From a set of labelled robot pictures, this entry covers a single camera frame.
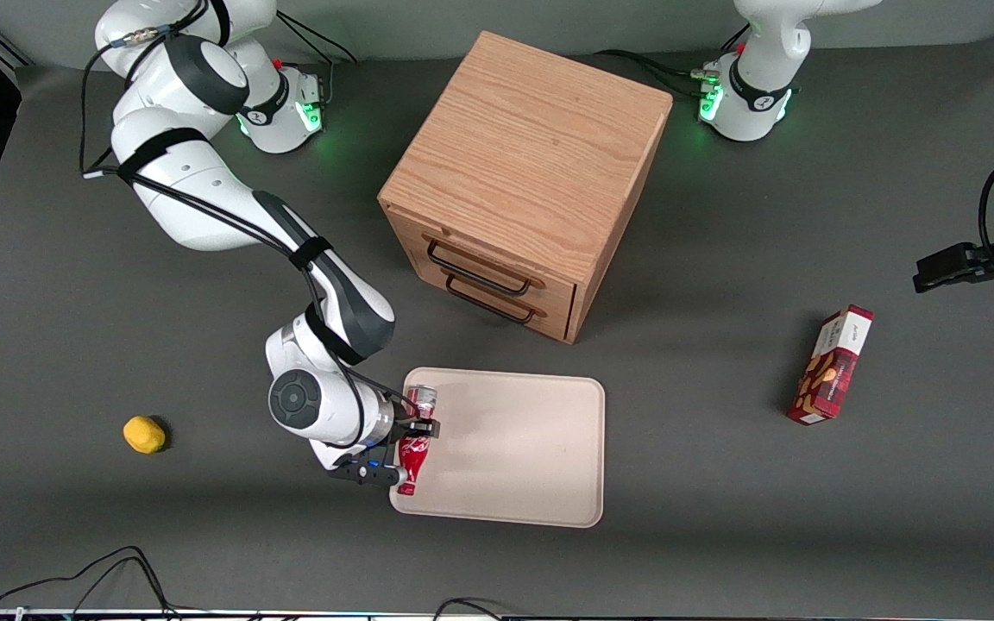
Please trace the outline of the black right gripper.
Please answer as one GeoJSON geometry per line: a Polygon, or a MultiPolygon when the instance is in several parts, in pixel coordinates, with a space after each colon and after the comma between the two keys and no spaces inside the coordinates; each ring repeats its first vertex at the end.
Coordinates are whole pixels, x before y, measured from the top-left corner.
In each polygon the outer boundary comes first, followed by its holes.
{"type": "Polygon", "coordinates": [[[397,449],[394,445],[398,441],[408,436],[437,439],[441,424],[435,419],[419,419],[414,401],[399,392],[376,390],[376,396],[381,400],[380,413],[387,419],[382,438],[376,444],[376,467],[384,471],[395,467],[397,449]]]}

